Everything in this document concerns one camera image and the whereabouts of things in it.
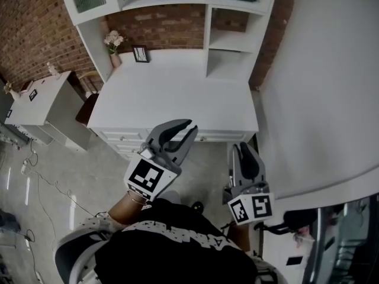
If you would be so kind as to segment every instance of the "flower vase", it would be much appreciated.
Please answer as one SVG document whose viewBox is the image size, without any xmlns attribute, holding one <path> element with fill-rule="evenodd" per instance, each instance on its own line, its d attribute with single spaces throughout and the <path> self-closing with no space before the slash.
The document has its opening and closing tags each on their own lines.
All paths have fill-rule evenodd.
<svg viewBox="0 0 379 284">
<path fill-rule="evenodd" d="M 21 96 L 20 96 L 20 94 L 18 92 L 15 92 L 13 89 L 11 89 L 9 92 L 11 93 L 11 95 L 13 97 L 13 100 L 15 102 L 19 102 L 20 101 Z"/>
<path fill-rule="evenodd" d="M 115 69 L 121 65 L 121 59 L 117 52 L 111 54 L 111 61 Z"/>
</svg>

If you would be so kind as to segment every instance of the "picture frame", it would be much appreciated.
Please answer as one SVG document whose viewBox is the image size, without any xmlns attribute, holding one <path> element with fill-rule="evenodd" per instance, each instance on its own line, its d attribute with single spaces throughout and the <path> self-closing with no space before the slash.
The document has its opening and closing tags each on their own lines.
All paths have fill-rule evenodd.
<svg viewBox="0 0 379 284">
<path fill-rule="evenodd" d="M 30 100 L 30 102 L 31 101 L 33 101 L 34 100 L 34 98 L 37 96 L 37 90 L 35 89 L 35 90 L 33 90 L 31 93 L 30 93 L 30 95 L 29 95 L 29 100 Z"/>
<path fill-rule="evenodd" d="M 131 49 L 133 50 L 134 59 L 136 60 L 136 62 L 138 63 L 150 62 L 146 45 L 132 45 Z"/>
</svg>

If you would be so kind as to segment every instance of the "tiled floor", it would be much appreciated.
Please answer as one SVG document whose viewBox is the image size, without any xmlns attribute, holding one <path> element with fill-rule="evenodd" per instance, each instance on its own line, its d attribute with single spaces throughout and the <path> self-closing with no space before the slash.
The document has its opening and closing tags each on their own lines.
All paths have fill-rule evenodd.
<svg viewBox="0 0 379 284">
<path fill-rule="evenodd" d="M 40 180 L 40 200 L 50 215 L 56 232 L 54 240 L 53 227 L 44 213 L 37 193 L 37 175 L 21 174 L 23 160 L 30 155 L 26 146 L 20 151 L 9 145 L 0 145 L 6 152 L 0 170 L 0 207 L 14 214 L 25 233 L 28 228 L 36 235 L 36 242 L 31 246 L 36 258 L 36 269 L 46 284 L 61 284 L 53 260 L 52 245 L 70 232 L 71 200 L 58 193 L 54 186 Z M 39 172 L 50 183 L 58 181 L 58 188 L 68 189 L 76 196 L 78 204 L 90 213 L 107 211 L 125 193 L 123 177 L 127 161 L 122 159 L 99 138 L 92 137 L 90 149 L 85 154 L 78 154 L 53 142 L 48 147 L 33 143 L 39 161 L 33 170 Z M 224 143 L 196 143 L 182 164 L 183 173 L 170 189 L 181 194 L 184 204 L 200 200 L 205 203 L 204 215 L 220 227 L 232 218 L 226 206 L 221 205 L 221 190 L 228 182 L 226 145 Z M 28 205 L 25 204 L 27 179 L 30 178 Z M 75 225 L 89 215 L 79 207 L 75 208 Z M 0 247 L 9 271 L 15 283 L 38 283 L 33 272 L 33 258 L 26 247 L 24 238 L 3 233 L 0 244 L 12 243 L 16 238 L 17 248 Z"/>
</svg>

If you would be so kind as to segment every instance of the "shoe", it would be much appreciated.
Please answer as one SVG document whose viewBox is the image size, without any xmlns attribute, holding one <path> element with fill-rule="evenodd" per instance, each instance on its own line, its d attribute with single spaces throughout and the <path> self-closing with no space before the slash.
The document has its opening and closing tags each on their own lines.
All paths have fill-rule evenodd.
<svg viewBox="0 0 379 284">
<path fill-rule="evenodd" d="M 204 205 L 203 203 L 201 202 L 195 202 L 191 208 L 193 208 L 194 210 L 196 210 L 199 214 L 203 214 L 203 211 L 204 211 Z"/>
</svg>

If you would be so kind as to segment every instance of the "bracelet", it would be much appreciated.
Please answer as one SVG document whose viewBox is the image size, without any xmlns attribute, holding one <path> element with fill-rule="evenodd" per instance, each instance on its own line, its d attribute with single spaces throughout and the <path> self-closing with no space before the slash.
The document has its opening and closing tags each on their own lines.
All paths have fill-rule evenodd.
<svg viewBox="0 0 379 284">
<path fill-rule="evenodd" d="M 142 206 L 146 206 L 146 203 L 142 203 L 142 202 L 140 202 L 140 201 L 137 201 L 136 199 L 134 199 L 134 198 L 130 195 L 130 189 L 128 189 L 127 194 L 128 194 L 128 196 L 131 198 L 131 200 L 134 201 L 135 203 L 137 203 L 137 204 L 139 204 L 139 205 L 142 205 Z"/>
</svg>

